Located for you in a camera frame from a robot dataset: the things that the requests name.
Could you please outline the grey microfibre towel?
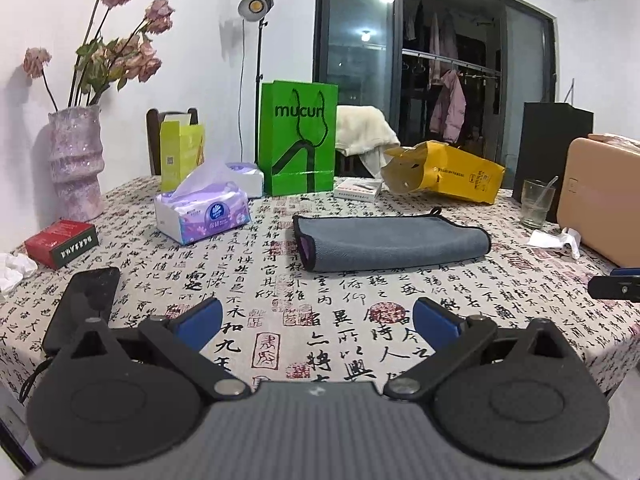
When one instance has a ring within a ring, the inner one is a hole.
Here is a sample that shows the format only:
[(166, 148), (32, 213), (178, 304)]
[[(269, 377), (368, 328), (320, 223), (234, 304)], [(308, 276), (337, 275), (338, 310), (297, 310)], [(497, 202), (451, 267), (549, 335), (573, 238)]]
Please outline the grey microfibre towel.
[(462, 226), (442, 208), (398, 217), (322, 217), (296, 214), (293, 232), (309, 272), (385, 271), (483, 258), (491, 238), (480, 226)]

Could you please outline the black smartphone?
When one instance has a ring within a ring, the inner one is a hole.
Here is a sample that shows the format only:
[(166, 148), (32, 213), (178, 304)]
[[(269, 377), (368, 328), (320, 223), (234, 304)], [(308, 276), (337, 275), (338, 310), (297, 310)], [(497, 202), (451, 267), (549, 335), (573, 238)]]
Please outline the black smartphone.
[(119, 279), (120, 271), (114, 266), (72, 276), (43, 337), (41, 347), (47, 358), (69, 344), (87, 318), (108, 322)]

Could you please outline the clear drinking glass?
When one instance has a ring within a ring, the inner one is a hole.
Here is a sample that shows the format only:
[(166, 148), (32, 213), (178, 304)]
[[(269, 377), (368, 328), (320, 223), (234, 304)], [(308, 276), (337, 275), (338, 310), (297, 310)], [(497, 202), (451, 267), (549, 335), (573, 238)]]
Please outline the clear drinking glass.
[(547, 220), (555, 194), (554, 176), (549, 182), (526, 179), (521, 194), (521, 224), (532, 229), (540, 229)]

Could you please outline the crumpled tissue at left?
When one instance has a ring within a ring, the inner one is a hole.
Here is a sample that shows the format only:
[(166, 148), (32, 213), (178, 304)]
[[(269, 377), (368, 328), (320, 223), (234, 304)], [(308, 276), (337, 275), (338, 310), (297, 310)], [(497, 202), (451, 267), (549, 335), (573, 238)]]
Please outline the crumpled tissue at left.
[(12, 290), (30, 278), (38, 270), (38, 264), (24, 254), (0, 254), (0, 287), (1, 298), (4, 299)]

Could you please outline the red green small box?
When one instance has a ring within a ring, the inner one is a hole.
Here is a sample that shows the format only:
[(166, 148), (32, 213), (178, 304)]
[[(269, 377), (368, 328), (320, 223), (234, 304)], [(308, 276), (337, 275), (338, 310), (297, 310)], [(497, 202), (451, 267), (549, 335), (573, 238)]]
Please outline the red green small box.
[(92, 223), (58, 220), (25, 240), (27, 255), (36, 263), (58, 270), (99, 245)]

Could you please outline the black speaker box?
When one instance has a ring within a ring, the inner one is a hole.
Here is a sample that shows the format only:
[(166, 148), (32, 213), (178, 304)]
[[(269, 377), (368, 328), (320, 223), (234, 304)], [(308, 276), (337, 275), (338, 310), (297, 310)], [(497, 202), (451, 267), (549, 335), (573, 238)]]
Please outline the black speaker box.
[(512, 197), (521, 201), (525, 180), (546, 184), (558, 176), (555, 193), (547, 214), (556, 222), (570, 144), (593, 133), (593, 112), (566, 103), (525, 103), (520, 152)]

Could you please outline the calligraphy print tablecloth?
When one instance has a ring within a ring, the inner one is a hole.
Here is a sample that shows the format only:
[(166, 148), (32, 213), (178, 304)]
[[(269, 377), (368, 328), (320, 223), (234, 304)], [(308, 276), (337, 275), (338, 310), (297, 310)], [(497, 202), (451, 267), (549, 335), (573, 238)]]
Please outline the calligraphy print tablecloth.
[[(329, 193), (262, 198), (250, 205), (247, 226), (179, 246), (157, 231), (157, 190), (157, 180), (139, 178), (109, 192), (96, 220), (99, 245), (66, 268), (39, 270), (2, 299), (3, 385), (20, 390), (42, 360), (42, 338), (70, 278), (104, 266), (120, 272), (114, 327), (217, 298), (224, 318), (204, 354), (250, 385), (285, 379), (385, 384), (430, 353), (411, 319), (422, 297), (506, 327), (548, 318), (603, 390), (616, 387), (638, 363), (638, 306), (588, 294), (590, 278), (610, 272), (610, 263), (588, 250), (572, 258), (529, 247), (509, 192), (491, 206), (390, 193), (372, 204)], [(309, 273), (300, 263), (292, 230), (298, 214), (400, 217), (433, 208), (457, 224), (486, 230), (490, 253), (453, 266), (388, 272)]]

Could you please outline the yellow paper bag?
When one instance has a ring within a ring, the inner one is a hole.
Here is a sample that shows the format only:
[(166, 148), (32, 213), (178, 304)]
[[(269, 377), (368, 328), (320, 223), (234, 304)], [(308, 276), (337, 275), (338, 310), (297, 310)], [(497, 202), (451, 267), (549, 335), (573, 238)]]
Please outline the yellow paper bag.
[(506, 168), (496, 162), (437, 142), (413, 148), (390, 148), (381, 169), (386, 186), (396, 194), (432, 192), (472, 203), (495, 203)]

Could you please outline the pink jacket on rack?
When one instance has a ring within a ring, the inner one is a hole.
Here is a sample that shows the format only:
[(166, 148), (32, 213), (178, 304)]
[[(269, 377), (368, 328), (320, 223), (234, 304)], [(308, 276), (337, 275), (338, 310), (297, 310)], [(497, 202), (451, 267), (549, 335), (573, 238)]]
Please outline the pink jacket on rack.
[(441, 136), (444, 142), (456, 144), (465, 120), (466, 99), (455, 70), (448, 70), (440, 81), (442, 90), (434, 106), (430, 131)]

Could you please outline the small white tissue pack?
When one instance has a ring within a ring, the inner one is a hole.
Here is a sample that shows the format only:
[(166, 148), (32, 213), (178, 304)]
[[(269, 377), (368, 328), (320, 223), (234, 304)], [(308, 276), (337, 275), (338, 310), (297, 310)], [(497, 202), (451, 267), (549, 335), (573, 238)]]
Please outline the small white tissue pack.
[(228, 162), (227, 167), (233, 172), (233, 182), (248, 198), (264, 196), (265, 177), (254, 162)]

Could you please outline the lime green carton box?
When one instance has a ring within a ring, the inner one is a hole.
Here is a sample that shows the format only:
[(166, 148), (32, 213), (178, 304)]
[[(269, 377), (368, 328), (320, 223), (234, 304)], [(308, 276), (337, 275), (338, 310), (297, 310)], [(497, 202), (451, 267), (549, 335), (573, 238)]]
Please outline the lime green carton box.
[(204, 162), (205, 129), (189, 125), (188, 116), (168, 119), (160, 127), (160, 192), (174, 192)]

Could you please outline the dark wooden chair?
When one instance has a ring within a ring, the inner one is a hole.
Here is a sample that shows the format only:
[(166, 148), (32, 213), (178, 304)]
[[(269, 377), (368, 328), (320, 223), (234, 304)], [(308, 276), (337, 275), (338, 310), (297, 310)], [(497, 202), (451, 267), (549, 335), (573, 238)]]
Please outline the dark wooden chair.
[(160, 175), (160, 127), (165, 120), (179, 118), (180, 116), (188, 116), (189, 125), (198, 124), (198, 110), (195, 107), (190, 107), (185, 112), (177, 112), (176, 110), (160, 112), (157, 108), (150, 108), (146, 112), (146, 138), (148, 139), (152, 176)]

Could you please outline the cream cloth on chair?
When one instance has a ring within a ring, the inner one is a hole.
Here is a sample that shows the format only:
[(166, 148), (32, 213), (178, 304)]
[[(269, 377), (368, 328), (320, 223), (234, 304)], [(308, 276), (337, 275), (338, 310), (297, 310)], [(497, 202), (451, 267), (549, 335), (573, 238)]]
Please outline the cream cloth on chair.
[(343, 156), (358, 156), (367, 172), (378, 179), (388, 164), (386, 151), (399, 148), (396, 132), (374, 106), (339, 105), (336, 109), (335, 148)]

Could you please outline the metal clothes rack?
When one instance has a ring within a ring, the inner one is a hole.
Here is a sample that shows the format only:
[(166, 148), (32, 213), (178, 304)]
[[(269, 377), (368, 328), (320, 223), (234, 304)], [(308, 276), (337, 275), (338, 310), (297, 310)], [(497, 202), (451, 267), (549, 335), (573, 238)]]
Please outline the metal clothes rack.
[(446, 56), (439, 55), (439, 54), (422, 52), (422, 51), (411, 50), (411, 49), (402, 49), (401, 54), (409, 55), (409, 56), (412, 56), (413, 58), (424, 58), (424, 60), (442, 62), (449, 65), (457, 66), (460, 68), (465, 68), (466, 70), (476, 70), (477, 72), (480, 72), (487, 76), (495, 76), (495, 77), (501, 76), (500, 70), (494, 70), (493, 68), (457, 60), (456, 58), (447, 58)]

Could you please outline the studio lamp on stand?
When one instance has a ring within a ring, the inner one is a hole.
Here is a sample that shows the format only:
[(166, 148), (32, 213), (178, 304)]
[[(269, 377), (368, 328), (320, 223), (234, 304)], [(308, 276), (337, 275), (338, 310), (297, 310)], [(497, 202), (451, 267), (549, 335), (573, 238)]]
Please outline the studio lamp on stand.
[(238, 14), (244, 23), (255, 23), (257, 25), (256, 42), (256, 70), (255, 70), (255, 93), (254, 93), (254, 162), (258, 162), (259, 148), (259, 114), (260, 97), (262, 96), (262, 36), (264, 28), (268, 25), (266, 16), (274, 7), (274, 0), (241, 0), (238, 5)]

